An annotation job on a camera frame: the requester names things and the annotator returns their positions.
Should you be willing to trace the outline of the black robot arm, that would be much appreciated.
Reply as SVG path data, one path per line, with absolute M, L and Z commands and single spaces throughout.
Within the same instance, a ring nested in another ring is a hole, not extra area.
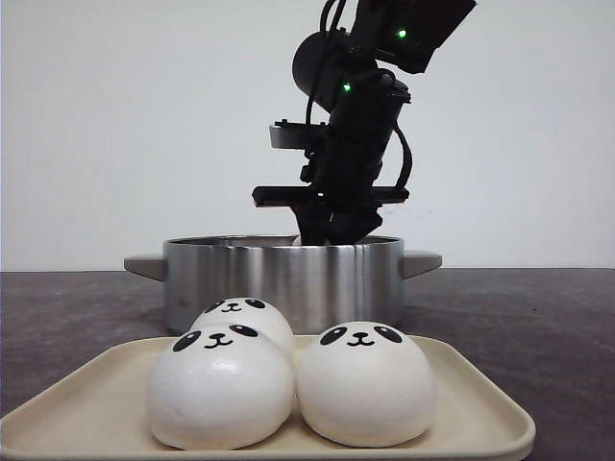
M 401 135 L 398 116 L 411 95 L 407 86 L 379 62 L 409 74 L 426 70 L 439 48 L 476 6 L 474 1 L 360 1 L 350 31 L 339 27 L 343 2 L 329 1 L 318 32 L 297 49 L 292 74 L 319 105 L 328 122 L 270 127 L 275 148 L 303 151 L 300 186 L 258 186 L 256 206 L 288 206 L 303 245 L 351 245 L 378 228 L 379 207 L 404 202 L 412 169 L 407 141 L 403 163 L 391 186 L 374 184 L 392 134 Z

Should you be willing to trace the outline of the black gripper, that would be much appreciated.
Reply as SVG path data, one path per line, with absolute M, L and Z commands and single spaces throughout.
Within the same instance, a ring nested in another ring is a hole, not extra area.
M 300 179 L 304 186 L 257 186 L 256 206 L 289 206 L 295 214 L 302 245 L 353 245 L 377 229 L 383 204 L 404 202 L 409 192 L 409 146 L 394 121 L 374 139 L 353 140 L 325 123 L 291 123 L 285 119 L 269 127 L 274 148 L 307 151 Z M 403 146 L 399 178 L 390 186 L 374 186 L 390 136 Z M 337 211 L 334 208 L 351 208 Z

